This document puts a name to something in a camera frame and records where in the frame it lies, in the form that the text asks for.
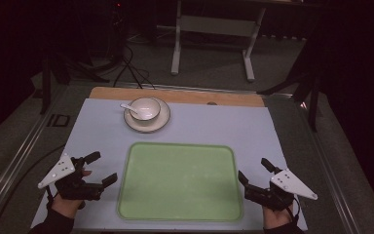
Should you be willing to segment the green tray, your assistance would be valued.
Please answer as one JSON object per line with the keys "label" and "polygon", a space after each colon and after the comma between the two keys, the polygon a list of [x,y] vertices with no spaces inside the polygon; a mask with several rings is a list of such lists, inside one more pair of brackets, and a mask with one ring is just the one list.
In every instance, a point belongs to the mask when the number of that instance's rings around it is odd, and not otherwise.
{"label": "green tray", "polygon": [[224,145],[133,144],[117,212],[127,220],[241,219],[243,199],[233,150]]}

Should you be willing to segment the black floor bracket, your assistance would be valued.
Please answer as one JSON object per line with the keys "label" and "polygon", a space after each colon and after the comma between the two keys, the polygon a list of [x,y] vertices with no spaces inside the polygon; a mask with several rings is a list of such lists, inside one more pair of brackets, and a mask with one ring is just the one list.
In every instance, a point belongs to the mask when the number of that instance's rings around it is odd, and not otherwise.
{"label": "black floor bracket", "polygon": [[70,116],[63,114],[52,114],[47,122],[47,127],[64,128],[70,123]]}

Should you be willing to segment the black equipment stand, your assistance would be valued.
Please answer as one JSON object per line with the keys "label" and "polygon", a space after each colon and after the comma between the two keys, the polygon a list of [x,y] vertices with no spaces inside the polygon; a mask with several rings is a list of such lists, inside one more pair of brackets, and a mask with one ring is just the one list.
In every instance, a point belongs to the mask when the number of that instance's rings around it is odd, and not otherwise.
{"label": "black equipment stand", "polygon": [[111,33],[112,59],[120,62],[127,37],[127,3],[125,0],[110,0],[111,2]]}

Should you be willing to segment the white metal desk frame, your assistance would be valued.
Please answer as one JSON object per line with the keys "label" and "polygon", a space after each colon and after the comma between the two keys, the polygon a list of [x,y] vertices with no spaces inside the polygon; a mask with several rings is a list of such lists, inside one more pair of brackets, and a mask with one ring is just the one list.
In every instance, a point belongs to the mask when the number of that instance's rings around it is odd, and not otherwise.
{"label": "white metal desk frame", "polygon": [[179,73],[181,55],[181,32],[199,32],[209,34],[221,34],[230,36],[247,37],[248,47],[242,51],[243,66],[248,82],[254,82],[255,76],[251,62],[251,53],[256,42],[266,8],[258,11],[256,20],[218,19],[182,14],[182,2],[177,0],[175,22],[175,45],[172,55],[170,74]]}

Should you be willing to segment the light blue table mat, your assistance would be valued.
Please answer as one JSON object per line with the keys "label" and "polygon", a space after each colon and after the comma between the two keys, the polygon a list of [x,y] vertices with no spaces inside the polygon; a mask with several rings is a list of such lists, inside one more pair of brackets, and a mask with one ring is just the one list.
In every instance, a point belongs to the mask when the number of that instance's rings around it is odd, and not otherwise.
{"label": "light blue table mat", "polygon": [[262,166],[266,158],[285,168],[286,162],[270,115],[265,107],[239,107],[173,103],[170,119],[157,132],[138,133],[124,120],[117,100],[88,98],[84,101],[75,126],[65,146],[70,156],[100,152],[91,164],[89,179],[98,182],[116,173],[118,181],[108,187],[100,200],[90,201],[78,212],[75,227],[87,231],[259,231],[263,226],[259,205],[246,200],[243,187],[243,216],[237,221],[159,221],[127,220],[117,212],[121,183],[131,146],[137,142],[224,145],[235,156],[238,171],[250,183],[266,188],[271,174]]}

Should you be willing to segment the white bowl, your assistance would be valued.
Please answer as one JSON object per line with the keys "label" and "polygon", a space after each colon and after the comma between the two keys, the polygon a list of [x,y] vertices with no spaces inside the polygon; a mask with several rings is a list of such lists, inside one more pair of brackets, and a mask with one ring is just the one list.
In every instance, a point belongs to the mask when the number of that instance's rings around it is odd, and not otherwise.
{"label": "white bowl", "polygon": [[155,119],[161,112],[161,106],[152,97],[141,97],[131,102],[130,115],[135,120],[149,121]]}

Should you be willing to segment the metal floor rail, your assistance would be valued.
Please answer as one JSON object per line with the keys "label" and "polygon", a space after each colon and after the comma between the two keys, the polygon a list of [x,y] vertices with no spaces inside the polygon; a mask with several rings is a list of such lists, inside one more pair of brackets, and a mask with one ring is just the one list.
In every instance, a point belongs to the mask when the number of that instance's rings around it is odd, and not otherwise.
{"label": "metal floor rail", "polygon": [[338,216],[341,219],[346,234],[360,234],[357,221],[355,220],[353,211],[348,202],[348,198],[343,191],[343,186],[340,184],[340,179],[335,174],[334,167],[332,165],[333,160],[329,159],[329,153],[325,149],[325,145],[322,143],[322,137],[320,133],[314,132],[308,124],[307,117],[309,108],[305,102],[296,104],[298,112],[305,124],[307,134],[313,140],[315,150],[318,154],[318,165],[326,181],[326,185],[329,189],[329,193],[332,197],[335,209]]}
{"label": "metal floor rail", "polygon": [[102,87],[100,93],[104,98],[125,99],[141,96],[170,98],[175,101],[177,98],[186,98],[189,93],[194,96],[207,96],[212,94],[234,94],[234,95],[255,95],[255,91],[229,91],[217,89],[205,89],[194,87],[176,87],[166,85],[143,85],[139,88],[135,83],[120,83],[118,87]]}
{"label": "metal floor rail", "polygon": [[0,126],[0,206],[53,109],[51,104],[41,114],[40,107],[22,105]]}

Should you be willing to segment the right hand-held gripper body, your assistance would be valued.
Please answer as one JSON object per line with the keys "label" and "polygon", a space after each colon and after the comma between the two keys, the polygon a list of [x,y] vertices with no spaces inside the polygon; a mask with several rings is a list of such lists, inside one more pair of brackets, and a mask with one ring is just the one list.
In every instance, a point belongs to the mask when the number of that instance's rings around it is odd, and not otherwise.
{"label": "right hand-held gripper body", "polygon": [[269,188],[260,188],[243,178],[244,197],[273,211],[282,211],[288,208],[296,195],[316,200],[318,195],[309,188],[290,169],[275,173],[269,181]]}

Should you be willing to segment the white plate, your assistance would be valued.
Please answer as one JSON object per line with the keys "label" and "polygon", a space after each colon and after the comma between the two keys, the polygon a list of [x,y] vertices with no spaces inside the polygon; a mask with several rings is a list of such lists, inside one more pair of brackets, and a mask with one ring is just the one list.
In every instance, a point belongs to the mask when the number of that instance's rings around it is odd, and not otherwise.
{"label": "white plate", "polygon": [[138,121],[131,117],[129,110],[124,111],[124,120],[126,124],[133,130],[140,133],[153,133],[163,128],[170,119],[170,108],[166,102],[155,97],[155,101],[160,105],[161,111],[158,116],[149,123]]}

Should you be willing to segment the white spoon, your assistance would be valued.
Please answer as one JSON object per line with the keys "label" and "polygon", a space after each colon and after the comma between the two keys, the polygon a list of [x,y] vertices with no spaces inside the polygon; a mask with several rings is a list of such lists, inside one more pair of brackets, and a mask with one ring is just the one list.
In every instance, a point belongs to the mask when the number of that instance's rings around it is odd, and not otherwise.
{"label": "white spoon", "polygon": [[144,116],[141,114],[141,112],[139,112],[134,107],[131,107],[130,105],[124,104],[124,103],[121,103],[120,107],[125,108],[127,110],[130,110],[130,111],[134,112],[138,116],[138,119],[144,120],[144,118],[143,118]]}

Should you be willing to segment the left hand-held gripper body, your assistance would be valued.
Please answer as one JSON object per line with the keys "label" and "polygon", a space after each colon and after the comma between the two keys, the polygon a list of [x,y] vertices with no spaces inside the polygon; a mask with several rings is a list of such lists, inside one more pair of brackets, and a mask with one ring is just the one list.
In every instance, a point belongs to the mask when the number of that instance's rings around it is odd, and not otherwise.
{"label": "left hand-held gripper body", "polygon": [[44,178],[39,188],[54,184],[62,198],[68,200],[99,200],[104,187],[102,183],[84,181],[84,157],[74,158],[62,155]]}

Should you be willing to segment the person's right hand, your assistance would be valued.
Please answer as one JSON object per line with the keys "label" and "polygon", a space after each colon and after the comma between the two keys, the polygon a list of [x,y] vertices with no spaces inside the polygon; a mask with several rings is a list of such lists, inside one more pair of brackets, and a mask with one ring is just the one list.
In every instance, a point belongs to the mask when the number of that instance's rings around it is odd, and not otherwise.
{"label": "person's right hand", "polygon": [[293,206],[289,206],[282,211],[273,211],[267,207],[262,208],[263,227],[265,229],[273,229],[286,225],[292,221]]}

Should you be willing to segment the person's left hand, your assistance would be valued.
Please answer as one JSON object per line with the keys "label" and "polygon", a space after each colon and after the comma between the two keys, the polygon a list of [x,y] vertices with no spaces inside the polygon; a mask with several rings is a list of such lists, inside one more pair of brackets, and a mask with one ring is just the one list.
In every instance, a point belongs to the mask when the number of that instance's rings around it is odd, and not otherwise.
{"label": "person's left hand", "polygon": [[61,197],[59,193],[55,196],[51,209],[65,217],[74,219],[83,200],[68,200]]}

